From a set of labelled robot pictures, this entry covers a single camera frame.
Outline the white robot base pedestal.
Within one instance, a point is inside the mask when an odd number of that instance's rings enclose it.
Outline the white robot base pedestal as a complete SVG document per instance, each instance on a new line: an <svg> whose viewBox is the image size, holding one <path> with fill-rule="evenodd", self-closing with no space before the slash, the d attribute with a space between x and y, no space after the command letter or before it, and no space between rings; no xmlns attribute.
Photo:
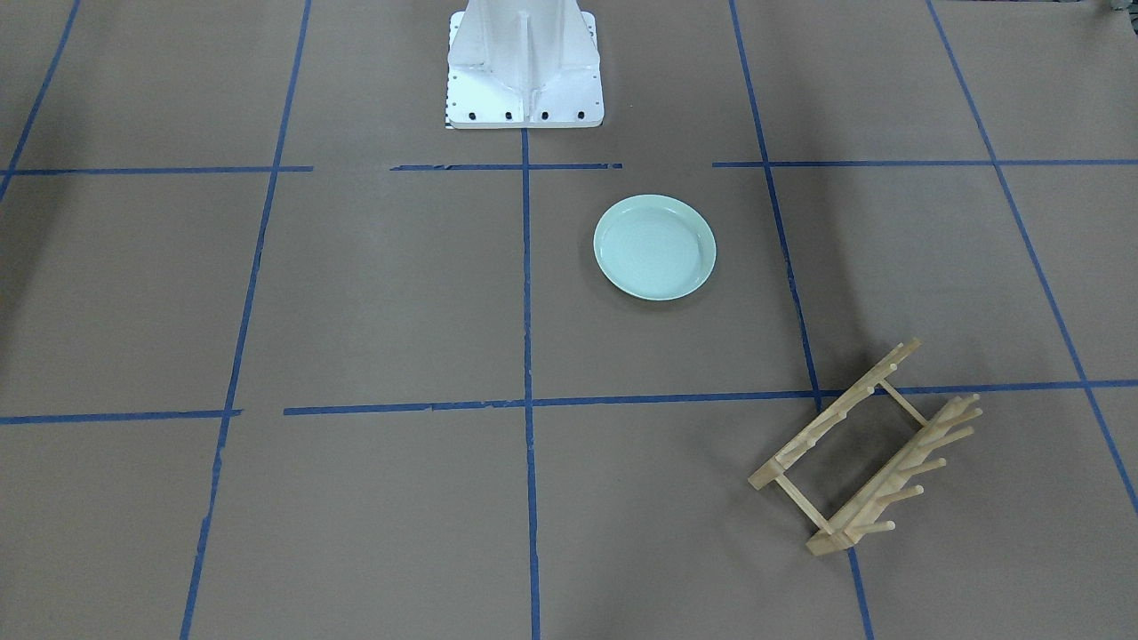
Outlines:
<svg viewBox="0 0 1138 640"><path fill-rule="evenodd" d="M605 121L597 20L577 1L469 1L450 16L447 64L447 128Z"/></svg>

